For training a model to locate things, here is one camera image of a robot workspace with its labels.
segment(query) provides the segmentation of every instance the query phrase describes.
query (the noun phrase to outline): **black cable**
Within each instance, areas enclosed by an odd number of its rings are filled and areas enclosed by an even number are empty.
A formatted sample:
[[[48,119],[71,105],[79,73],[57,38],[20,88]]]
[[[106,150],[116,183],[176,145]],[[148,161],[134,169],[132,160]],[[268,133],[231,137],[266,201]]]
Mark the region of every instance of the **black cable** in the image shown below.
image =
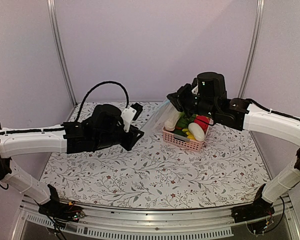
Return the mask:
[[[270,113],[270,109],[262,106],[260,103],[256,102],[255,100],[251,99],[251,98],[247,98],[246,100],[250,101],[251,103],[255,104],[257,107],[261,108],[262,110]],[[297,120],[297,121],[300,121],[300,118],[296,117],[296,116],[292,116],[292,115],[289,115],[289,114],[286,114],[286,113],[283,113],[283,112],[279,112],[279,111],[271,111],[272,114],[277,114],[279,116],[282,116],[282,117],[286,117],[286,118],[290,118],[290,119],[294,119],[294,120]]]
[[[198,121],[200,121],[200,122],[203,122],[204,124],[207,124],[207,125],[209,125],[209,126],[214,126],[214,125],[216,125],[215,121],[213,121],[213,124],[211,124],[211,123],[207,123],[206,121],[203,121],[203,120],[198,119],[198,118],[196,118],[195,120],[198,120]]]
[[[48,213],[46,212],[45,209],[43,209],[43,207],[40,206],[39,203],[37,203],[36,200],[34,200],[35,203],[39,206],[39,208],[44,212],[44,215],[47,216],[47,218],[53,223],[53,227],[54,227],[54,235],[59,239],[59,240],[62,240],[58,234],[61,234],[61,236],[63,237],[63,240],[67,240],[67,238],[65,237],[64,233],[61,231],[60,227],[57,225],[57,223],[48,215]]]
[[[4,186],[2,186],[2,185],[0,184],[0,188],[2,188],[3,190],[8,190],[8,189],[9,189],[9,184],[7,183],[7,184],[6,184],[6,187],[4,187]]]
[[[79,108],[79,111],[78,111],[78,114],[74,120],[74,122],[78,122],[79,118],[80,118],[80,114],[81,114],[81,111],[82,111],[82,108],[84,107],[84,103],[86,102],[86,99],[87,97],[89,96],[90,93],[92,93],[93,90],[95,90],[97,87],[100,87],[101,85],[105,85],[105,84],[115,84],[115,85],[118,85],[122,88],[122,90],[124,91],[124,94],[125,94],[125,98],[126,98],[126,108],[129,106],[129,95],[128,95],[128,92],[126,90],[126,88],[119,82],[116,82],[116,81],[103,81],[103,82],[100,82],[98,83],[97,85],[95,85],[93,88],[91,88],[87,93],[86,95],[84,96],[81,104],[80,104],[80,108]]]
[[[281,196],[280,196],[280,199],[281,199],[282,204],[283,204],[282,215],[281,215],[281,217],[280,217],[280,220],[278,221],[278,223],[277,223],[273,228],[271,228],[271,229],[268,230],[268,231],[265,231],[265,232],[264,232],[265,234],[271,232],[271,231],[274,230],[274,229],[276,229],[276,227],[278,227],[278,225],[281,223],[282,219],[284,218],[284,215],[285,215],[285,201],[284,201],[284,199],[283,199]]]

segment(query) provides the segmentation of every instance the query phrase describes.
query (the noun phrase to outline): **gray leaf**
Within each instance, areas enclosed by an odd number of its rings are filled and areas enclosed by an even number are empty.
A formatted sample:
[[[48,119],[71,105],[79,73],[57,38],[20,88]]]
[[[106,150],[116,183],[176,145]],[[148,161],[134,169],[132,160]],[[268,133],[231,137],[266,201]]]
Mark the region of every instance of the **gray leaf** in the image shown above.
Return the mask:
[[[133,199],[133,202],[137,201],[139,199],[138,196],[135,196],[134,199]]]

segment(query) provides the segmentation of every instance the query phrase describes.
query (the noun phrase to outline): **table surface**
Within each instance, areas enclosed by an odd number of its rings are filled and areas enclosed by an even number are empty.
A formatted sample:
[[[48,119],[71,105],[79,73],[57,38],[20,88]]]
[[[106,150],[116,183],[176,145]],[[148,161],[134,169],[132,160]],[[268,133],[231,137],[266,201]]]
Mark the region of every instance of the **table surface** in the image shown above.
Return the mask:
[[[85,103],[80,119],[89,117],[96,104]],[[139,128],[160,105],[141,104],[143,112],[133,123]],[[61,198],[82,203],[190,209],[251,202],[269,175],[248,131],[216,124],[200,152],[165,143],[158,132],[143,137],[131,151],[116,145],[94,153],[53,153],[41,181],[56,187]]]

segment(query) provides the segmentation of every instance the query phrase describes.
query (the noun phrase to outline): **plastic basket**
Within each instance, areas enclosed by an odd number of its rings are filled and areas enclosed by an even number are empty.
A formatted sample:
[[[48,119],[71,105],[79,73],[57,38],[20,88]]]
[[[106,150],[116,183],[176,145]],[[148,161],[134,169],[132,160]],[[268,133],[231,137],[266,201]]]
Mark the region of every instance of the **plastic basket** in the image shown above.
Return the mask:
[[[173,132],[167,131],[165,128],[163,128],[162,131],[163,131],[163,140],[165,142],[176,145],[181,148],[192,150],[194,152],[200,152],[202,145],[205,143],[205,141],[196,141],[196,140],[189,139],[185,136],[180,136]]]

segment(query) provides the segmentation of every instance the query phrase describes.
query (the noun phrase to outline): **floral tablecloth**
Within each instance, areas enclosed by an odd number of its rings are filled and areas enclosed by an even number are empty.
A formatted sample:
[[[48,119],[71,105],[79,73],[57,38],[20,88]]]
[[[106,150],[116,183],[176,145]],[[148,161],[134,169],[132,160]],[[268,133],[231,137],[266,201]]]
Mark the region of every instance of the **floral tablecloth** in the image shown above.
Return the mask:
[[[81,120],[96,104],[84,105]],[[134,123],[139,128],[160,105],[141,104],[143,112]],[[250,133],[217,124],[200,152],[165,143],[158,132],[143,137],[131,151],[117,145],[95,153],[53,153],[41,181],[56,187],[61,198],[83,203],[178,209],[251,202],[269,176]]]

